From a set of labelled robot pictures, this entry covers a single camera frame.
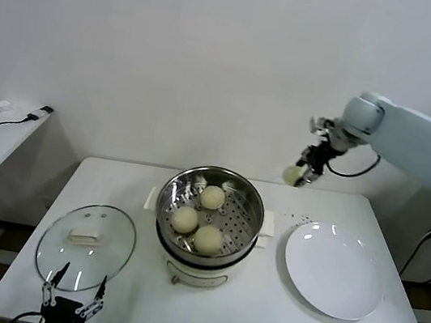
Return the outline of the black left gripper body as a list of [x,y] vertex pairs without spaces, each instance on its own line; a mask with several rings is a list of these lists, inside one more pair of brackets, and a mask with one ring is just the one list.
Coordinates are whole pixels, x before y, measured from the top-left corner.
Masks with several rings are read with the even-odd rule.
[[55,305],[50,303],[41,305],[40,313],[44,323],[85,323],[80,313],[76,313],[77,309],[83,307],[80,302],[60,296],[56,296],[55,300]]

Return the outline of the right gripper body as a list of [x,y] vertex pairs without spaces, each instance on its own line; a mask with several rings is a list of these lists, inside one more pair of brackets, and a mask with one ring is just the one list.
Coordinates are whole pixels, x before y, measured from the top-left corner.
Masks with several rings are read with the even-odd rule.
[[323,172],[325,165],[332,159],[337,158],[343,154],[342,151],[337,151],[329,141],[323,140],[317,146],[309,145],[302,152],[308,154],[309,168],[315,172]]

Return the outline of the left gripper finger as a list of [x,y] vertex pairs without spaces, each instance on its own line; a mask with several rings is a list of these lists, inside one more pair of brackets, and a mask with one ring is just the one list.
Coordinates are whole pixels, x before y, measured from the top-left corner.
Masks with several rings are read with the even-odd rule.
[[67,262],[55,275],[53,278],[51,278],[50,281],[44,282],[44,285],[42,285],[42,304],[48,305],[48,306],[54,306],[56,305],[55,300],[55,289],[57,288],[59,282],[61,282],[62,277],[65,275],[65,273],[68,271],[68,268],[70,266],[70,263]]
[[108,276],[105,275],[104,279],[101,281],[96,294],[94,295],[94,299],[92,302],[84,305],[82,308],[77,309],[77,314],[79,317],[89,318],[94,317],[100,310],[103,309],[104,303],[104,295],[105,295],[105,285],[107,283]]

